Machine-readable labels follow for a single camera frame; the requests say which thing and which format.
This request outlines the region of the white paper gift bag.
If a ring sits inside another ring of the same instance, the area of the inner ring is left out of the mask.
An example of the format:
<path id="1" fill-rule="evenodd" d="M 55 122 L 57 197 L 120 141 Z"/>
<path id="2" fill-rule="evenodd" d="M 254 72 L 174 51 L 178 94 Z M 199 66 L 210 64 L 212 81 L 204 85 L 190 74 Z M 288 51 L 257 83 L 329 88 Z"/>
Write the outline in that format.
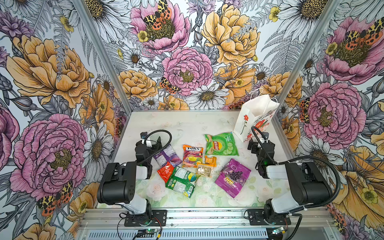
<path id="1" fill-rule="evenodd" d="M 258 97 L 251 99 L 242 105 L 240 113 L 238 115 L 237 122 L 235 124 L 233 133 L 242 142 L 249 141 L 252 137 L 252 127 L 258 128 L 261 132 L 264 132 L 276 110 L 280 104 L 277 99 L 272 99 L 268 94 L 259 95 Z"/>

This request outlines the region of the green Lay's chips bag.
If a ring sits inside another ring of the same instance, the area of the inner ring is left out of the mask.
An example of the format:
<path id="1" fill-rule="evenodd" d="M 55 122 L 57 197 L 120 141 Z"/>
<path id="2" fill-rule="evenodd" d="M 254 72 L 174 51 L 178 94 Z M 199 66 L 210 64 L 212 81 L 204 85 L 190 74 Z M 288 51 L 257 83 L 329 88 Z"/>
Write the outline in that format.
<path id="1" fill-rule="evenodd" d="M 239 152 L 236 146 L 233 133 L 222 133 L 218 135 L 205 135 L 207 141 L 206 155 L 214 156 L 238 156 Z"/>

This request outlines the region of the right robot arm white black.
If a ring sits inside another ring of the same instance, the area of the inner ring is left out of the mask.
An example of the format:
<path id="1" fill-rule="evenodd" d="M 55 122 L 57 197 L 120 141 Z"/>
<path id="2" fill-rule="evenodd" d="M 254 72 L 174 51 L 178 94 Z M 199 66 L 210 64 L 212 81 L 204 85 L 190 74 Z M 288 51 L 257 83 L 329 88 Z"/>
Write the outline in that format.
<path id="1" fill-rule="evenodd" d="M 340 192 L 341 181 L 336 178 L 336 187 L 331 189 L 316 162 L 323 163 L 335 172 L 332 164 L 313 156 L 302 156 L 284 162 L 274 160 L 275 144 L 267 133 L 252 127 L 248 149 L 257 156 L 256 170 L 264 179 L 287 180 L 290 191 L 278 198 L 268 199 L 263 210 L 263 219 L 273 225 L 286 215 L 308 208 L 317 208 L 332 202 Z"/>

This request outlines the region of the purple Fox's berries candy bag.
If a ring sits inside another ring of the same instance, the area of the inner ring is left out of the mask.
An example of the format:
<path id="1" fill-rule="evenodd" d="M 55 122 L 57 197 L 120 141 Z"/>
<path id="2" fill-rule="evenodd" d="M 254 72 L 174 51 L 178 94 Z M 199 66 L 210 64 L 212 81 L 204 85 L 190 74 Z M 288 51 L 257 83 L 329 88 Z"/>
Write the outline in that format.
<path id="1" fill-rule="evenodd" d="M 173 167 L 178 166 L 182 163 L 182 160 L 178 157 L 171 145 L 167 146 L 165 149 L 156 154 L 154 156 L 154 159 L 161 168 L 168 163 L 171 164 Z"/>

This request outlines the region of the magenta chocolate snack bag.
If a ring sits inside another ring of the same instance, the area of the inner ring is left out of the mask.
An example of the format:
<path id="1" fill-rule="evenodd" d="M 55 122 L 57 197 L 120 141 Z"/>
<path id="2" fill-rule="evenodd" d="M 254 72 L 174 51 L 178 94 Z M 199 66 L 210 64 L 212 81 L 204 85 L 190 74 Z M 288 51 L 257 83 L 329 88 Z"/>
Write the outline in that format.
<path id="1" fill-rule="evenodd" d="M 250 174 L 249 168 L 235 159 L 231 159 L 220 171 L 215 184 L 232 198 L 235 198 L 242 190 Z"/>

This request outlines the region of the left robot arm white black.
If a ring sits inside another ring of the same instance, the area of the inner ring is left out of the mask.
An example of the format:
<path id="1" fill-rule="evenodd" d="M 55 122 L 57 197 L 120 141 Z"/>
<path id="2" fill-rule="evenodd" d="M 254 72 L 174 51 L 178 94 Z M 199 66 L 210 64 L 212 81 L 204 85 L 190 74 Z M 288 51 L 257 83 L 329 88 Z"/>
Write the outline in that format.
<path id="1" fill-rule="evenodd" d="M 148 180 L 152 176 L 152 157 L 162 148 L 161 138 L 150 140 L 150 134 L 141 133 L 136 143 L 136 160 L 125 164 L 107 164 L 97 191 L 97 200 L 109 206 L 119 205 L 132 215 L 150 215 L 148 200 L 136 194 L 136 181 Z"/>

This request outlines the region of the orange Fox's fruits candy bag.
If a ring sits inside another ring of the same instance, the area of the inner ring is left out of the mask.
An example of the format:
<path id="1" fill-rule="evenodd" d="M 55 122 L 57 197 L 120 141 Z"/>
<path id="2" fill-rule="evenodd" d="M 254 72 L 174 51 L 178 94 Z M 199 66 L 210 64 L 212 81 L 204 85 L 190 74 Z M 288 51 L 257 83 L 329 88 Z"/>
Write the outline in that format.
<path id="1" fill-rule="evenodd" d="M 192 147 L 189 145 L 183 145 L 183 168 L 197 168 L 197 164 L 203 163 L 203 147 Z"/>

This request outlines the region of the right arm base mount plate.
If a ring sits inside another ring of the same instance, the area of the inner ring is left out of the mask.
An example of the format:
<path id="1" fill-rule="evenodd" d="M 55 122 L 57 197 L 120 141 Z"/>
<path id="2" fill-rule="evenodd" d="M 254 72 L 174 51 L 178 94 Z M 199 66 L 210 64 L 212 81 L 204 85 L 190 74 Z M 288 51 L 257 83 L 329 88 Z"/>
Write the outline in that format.
<path id="1" fill-rule="evenodd" d="M 262 209 L 248 209 L 245 211 L 245 217 L 249 220 L 251 226 L 262 225 L 291 225 L 291 220 L 286 214 L 276 214 L 275 212 L 265 213 Z"/>

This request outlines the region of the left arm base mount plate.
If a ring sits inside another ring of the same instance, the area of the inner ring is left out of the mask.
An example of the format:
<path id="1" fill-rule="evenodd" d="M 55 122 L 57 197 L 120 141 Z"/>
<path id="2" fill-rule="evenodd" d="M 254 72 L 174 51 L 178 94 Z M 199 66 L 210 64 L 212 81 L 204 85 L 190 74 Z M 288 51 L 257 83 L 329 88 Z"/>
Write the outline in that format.
<path id="1" fill-rule="evenodd" d="M 165 227 L 167 222 L 167 210 L 151 210 L 144 214 L 128 214 L 125 218 L 125 227 Z"/>

